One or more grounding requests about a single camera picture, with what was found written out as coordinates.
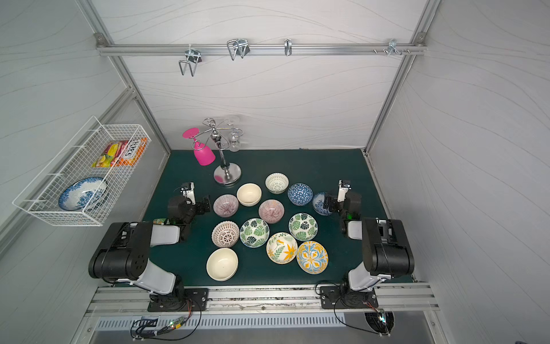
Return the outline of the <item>blue patterned bowl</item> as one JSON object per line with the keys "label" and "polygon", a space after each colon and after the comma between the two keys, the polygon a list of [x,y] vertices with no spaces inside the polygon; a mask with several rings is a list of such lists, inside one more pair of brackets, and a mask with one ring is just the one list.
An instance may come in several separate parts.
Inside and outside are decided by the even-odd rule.
{"label": "blue patterned bowl", "polygon": [[313,199],[312,189],[305,183],[295,183],[288,188],[287,196],[295,206],[305,206]]}

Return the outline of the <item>cream bowl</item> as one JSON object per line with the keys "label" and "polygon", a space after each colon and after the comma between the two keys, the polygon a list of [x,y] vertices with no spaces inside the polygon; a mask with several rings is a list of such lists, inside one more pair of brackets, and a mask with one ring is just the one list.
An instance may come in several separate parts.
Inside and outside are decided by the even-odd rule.
{"label": "cream bowl", "polygon": [[239,187],[236,196],[241,205],[252,207],[262,199],[262,189],[255,183],[246,183]]}
{"label": "cream bowl", "polygon": [[212,280],[230,280],[239,267],[239,258],[232,249],[220,248],[213,252],[206,262],[206,271]]}

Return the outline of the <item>pink striped bowl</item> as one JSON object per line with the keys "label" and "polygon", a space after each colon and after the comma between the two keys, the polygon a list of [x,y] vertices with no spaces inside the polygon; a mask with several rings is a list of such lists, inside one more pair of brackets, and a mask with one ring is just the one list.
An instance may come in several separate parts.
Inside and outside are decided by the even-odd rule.
{"label": "pink striped bowl", "polygon": [[239,200],[231,194],[225,194],[219,196],[213,203],[213,210],[215,214],[222,218],[229,218],[238,211]]}
{"label": "pink striped bowl", "polygon": [[275,199],[268,199],[259,207],[260,218],[268,224],[276,224],[284,216],[284,206]]}

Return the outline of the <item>green leaf bowl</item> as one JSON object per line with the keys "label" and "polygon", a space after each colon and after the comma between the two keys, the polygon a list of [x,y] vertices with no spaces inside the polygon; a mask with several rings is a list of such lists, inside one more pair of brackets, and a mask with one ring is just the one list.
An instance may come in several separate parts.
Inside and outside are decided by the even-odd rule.
{"label": "green leaf bowl", "polygon": [[240,241],[248,248],[258,248],[269,239],[269,225],[259,218],[249,219],[240,227]]}
{"label": "green leaf bowl", "polygon": [[313,240],[319,230],[316,219],[307,213],[291,216],[288,223],[289,233],[300,242]]}

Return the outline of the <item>white lattice bowl front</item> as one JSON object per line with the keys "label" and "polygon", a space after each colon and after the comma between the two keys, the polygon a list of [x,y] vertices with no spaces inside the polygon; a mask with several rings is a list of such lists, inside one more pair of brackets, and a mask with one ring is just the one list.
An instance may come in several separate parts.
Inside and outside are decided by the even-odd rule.
{"label": "white lattice bowl front", "polygon": [[213,229],[211,239],[218,248],[231,248],[239,240],[239,226],[231,221],[221,222]]}

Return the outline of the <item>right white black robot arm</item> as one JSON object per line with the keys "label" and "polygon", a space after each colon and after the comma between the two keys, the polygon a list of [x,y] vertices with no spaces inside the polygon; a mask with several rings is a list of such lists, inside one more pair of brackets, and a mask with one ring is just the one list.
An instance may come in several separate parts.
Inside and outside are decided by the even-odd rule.
{"label": "right white black robot arm", "polygon": [[323,208],[339,217],[339,231],[361,242],[362,262],[333,290],[321,289],[334,309],[375,309],[375,288],[395,277],[411,275],[415,261],[401,220],[362,216],[362,197],[354,191],[325,196]]}

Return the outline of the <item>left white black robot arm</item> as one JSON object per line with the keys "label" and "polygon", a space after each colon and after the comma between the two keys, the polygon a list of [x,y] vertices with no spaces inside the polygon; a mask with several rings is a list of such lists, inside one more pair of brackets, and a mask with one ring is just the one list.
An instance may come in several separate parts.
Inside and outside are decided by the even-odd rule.
{"label": "left white black robot arm", "polygon": [[150,260],[153,247],[186,241],[194,218],[210,212],[211,201],[174,196],[168,203],[168,218],[154,222],[112,223],[88,265],[93,279],[111,285],[128,284],[149,294],[148,312],[204,311],[209,290],[185,288],[181,276]]}

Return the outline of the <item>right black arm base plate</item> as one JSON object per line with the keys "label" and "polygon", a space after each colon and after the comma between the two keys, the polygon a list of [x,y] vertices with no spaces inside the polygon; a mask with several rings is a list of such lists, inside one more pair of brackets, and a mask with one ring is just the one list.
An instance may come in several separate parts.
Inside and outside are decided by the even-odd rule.
{"label": "right black arm base plate", "polygon": [[377,295],[365,291],[343,290],[335,285],[323,286],[318,289],[322,309],[367,309],[378,308]]}

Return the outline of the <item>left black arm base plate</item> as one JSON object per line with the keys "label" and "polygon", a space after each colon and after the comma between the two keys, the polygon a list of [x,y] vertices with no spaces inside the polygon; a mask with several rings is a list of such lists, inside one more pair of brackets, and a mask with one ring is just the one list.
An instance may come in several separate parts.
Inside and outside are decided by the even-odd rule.
{"label": "left black arm base plate", "polygon": [[167,295],[150,294],[148,312],[205,311],[208,302],[208,288],[174,290]]}

